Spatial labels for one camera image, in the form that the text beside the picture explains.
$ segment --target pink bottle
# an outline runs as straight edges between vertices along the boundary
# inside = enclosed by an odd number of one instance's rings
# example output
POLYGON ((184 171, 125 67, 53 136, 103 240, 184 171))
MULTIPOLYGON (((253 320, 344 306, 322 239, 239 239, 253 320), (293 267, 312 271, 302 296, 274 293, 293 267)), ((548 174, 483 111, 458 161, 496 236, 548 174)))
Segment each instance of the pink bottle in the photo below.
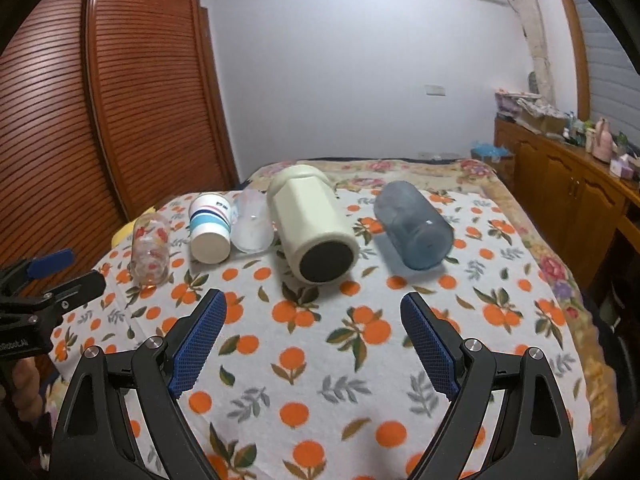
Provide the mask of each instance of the pink bottle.
POLYGON ((593 156, 605 164, 611 162, 613 152, 613 137, 609 131, 609 122, 601 118, 596 124, 596 138, 593 144, 593 156))

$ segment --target wooden cabinet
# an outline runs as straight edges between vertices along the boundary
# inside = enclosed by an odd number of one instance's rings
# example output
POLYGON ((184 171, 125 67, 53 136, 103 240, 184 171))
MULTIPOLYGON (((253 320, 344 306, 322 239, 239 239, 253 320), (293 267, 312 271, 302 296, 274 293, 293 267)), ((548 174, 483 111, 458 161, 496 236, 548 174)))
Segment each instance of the wooden cabinet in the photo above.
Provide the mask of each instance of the wooden cabinet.
POLYGON ((35 7, 0 56, 0 264, 69 247, 68 278, 147 207, 236 184, 200 16, 199 0, 35 7))
POLYGON ((514 174, 515 197, 525 211, 530 212, 531 219, 537 224, 541 220, 540 186, 532 186, 532 182, 544 179, 547 160, 545 153, 528 139, 519 142, 516 151, 516 168, 514 174))
POLYGON ((591 283, 622 216, 623 196, 585 171, 576 185, 574 214, 560 256, 578 284, 591 283))
POLYGON ((546 171, 541 180, 542 200, 536 225, 545 234, 547 243, 564 258, 562 246, 574 215, 574 192, 580 168, 558 153, 548 150, 543 153, 546 171))
POLYGON ((514 196, 540 235, 587 288, 603 262, 632 192, 584 150, 497 120, 496 146, 516 155, 514 196))

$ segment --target light switch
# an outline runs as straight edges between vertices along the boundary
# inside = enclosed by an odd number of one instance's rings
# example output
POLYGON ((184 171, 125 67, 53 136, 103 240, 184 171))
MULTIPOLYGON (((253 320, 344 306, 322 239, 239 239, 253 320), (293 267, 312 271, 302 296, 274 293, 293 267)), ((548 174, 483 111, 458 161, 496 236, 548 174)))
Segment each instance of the light switch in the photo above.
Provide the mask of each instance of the light switch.
POLYGON ((445 92, 444 86, 425 85, 424 89, 427 95, 441 95, 441 96, 447 95, 447 93, 445 92))

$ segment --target black clamp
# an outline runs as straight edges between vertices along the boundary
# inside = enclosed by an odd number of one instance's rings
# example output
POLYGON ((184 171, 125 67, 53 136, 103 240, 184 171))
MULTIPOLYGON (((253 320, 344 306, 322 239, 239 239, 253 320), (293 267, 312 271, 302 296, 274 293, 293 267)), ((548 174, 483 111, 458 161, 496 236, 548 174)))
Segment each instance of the black clamp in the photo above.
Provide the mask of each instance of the black clamp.
POLYGON ((494 390, 504 390, 494 437, 482 469, 468 480, 577 480, 571 426, 542 350, 520 357, 463 340, 416 292, 402 298, 400 311, 434 389, 451 401, 408 480, 459 478, 494 390))
POLYGON ((51 352, 51 333, 63 316, 104 293, 104 276, 92 270, 41 296, 18 296, 33 280, 59 272, 73 260, 67 249, 0 270, 0 382, 5 388, 13 389, 16 360, 51 352))
POLYGON ((225 296, 212 289, 164 338, 108 355, 87 348, 60 410, 50 478, 162 479, 146 469, 132 434, 124 395, 133 388, 168 477, 220 480, 175 401, 193 387, 225 316, 225 296))
MULTIPOLYGON (((66 393, 53 441, 52 480, 159 480, 145 468, 128 423, 124 393, 135 388, 158 456, 171 480, 220 480, 175 400, 193 387, 226 313, 210 290, 165 338, 137 350, 84 351, 66 393)), ((504 390, 494 437, 475 480, 577 480, 575 447, 555 377, 542 350, 523 357, 463 340, 419 294, 401 303, 407 333, 436 391, 451 405, 409 480, 458 480, 491 392, 504 390)))

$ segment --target floral blanket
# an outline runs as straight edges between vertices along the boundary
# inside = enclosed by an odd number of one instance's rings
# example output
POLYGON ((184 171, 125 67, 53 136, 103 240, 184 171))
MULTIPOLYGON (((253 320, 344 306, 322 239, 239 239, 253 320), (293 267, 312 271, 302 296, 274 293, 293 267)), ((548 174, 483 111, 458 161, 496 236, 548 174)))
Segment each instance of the floral blanket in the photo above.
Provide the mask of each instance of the floral blanket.
MULTIPOLYGON (((250 185, 266 189, 291 164, 262 168, 250 185)), ((172 225, 168 283, 140 289, 130 282, 130 239, 107 254, 96 267, 107 279, 103 297, 70 313, 53 334, 51 357, 62 377, 71 377, 83 348, 136 348, 168 332, 206 289, 220 288, 225 326, 194 389, 178 403, 221 478, 403 478, 447 408, 399 319, 399 300, 416 290, 463 336, 479 335, 496 351, 542 348, 572 420, 580 471, 597 467, 622 432, 613 372, 568 269, 491 169, 473 160, 310 164, 337 184, 354 222, 361 258, 350 277, 300 287, 277 245, 255 256, 234 252, 218 266, 194 262, 186 225, 193 197, 180 197, 162 209, 172 225), (456 230, 452 253, 434 272, 409 272, 385 249, 374 198, 400 179, 423 190, 456 230)), ((49 391, 54 420, 65 390, 59 380, 49 391)), ((126 399, 145 463, 162 474, 137 396, 126 399)), ((494 400, 468 474, 479 469, 491 441, 498 392, 494 400)))
MULTIPOLYGON (((286 161, 260 168, 249 178, 250 187, 266 190, 274 175, 293 164, 315 166, 342 189, 379 189, 387 182, 405 180, 418 189, 436 193, 448 191, 480 193, 500 206, 551 285, 580 356, 580 365, 584 372, 591 407, 593 433, 590 453, 584 462, 583 471, 593 472, 613 448, 623 431, 618 409, 615 373, 604 361, 602 348, 598 344, 597 329, 592 323, 591 314, 582 304, 582 295, 571 272, 542 239, 526 213, 492 168, 471 159, 447 165, 389 159, 349 162, 286 161)), ((561 373, 564 368, 561 362, 551 364, 558 373, 561 373)))

